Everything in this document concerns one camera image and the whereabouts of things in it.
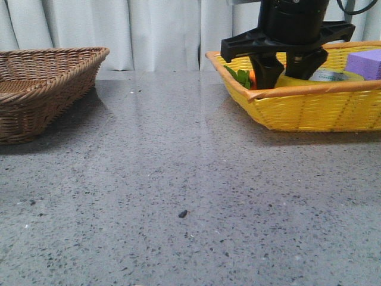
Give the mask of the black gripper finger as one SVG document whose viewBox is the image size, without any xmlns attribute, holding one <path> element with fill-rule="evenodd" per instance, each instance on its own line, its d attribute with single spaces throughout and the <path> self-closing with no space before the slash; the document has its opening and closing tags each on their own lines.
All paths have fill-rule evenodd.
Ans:
<svg viewBox="0 0 381 286">
<path fill-rule="evenodd" d="M 327 58 L 328 52 L 323 48 L 300 53 L 287 52 L 285 75 L 308 80 Z"/>
<path fill-rule="evenodd" d="M 273 89 L 285 69 L 277 59 L 276 53 L 254 54 L 249 58 L 254 69 L 257 89 Z"/>
</svg>

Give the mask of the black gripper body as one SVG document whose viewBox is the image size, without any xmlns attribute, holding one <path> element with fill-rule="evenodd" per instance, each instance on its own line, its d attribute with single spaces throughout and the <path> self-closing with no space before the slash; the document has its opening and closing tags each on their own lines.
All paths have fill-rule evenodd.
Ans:
<svg viewBox="0 0 381 286">
<path fill-rule="evenodd" d="M 220 55 L 234 58 L 278 52 L 313 51 L 333 41 L 351 40 L 355 26 L 324 21 L 328 1 L 261 1 L 258 26 L 221 41 Z"/>
</svg>

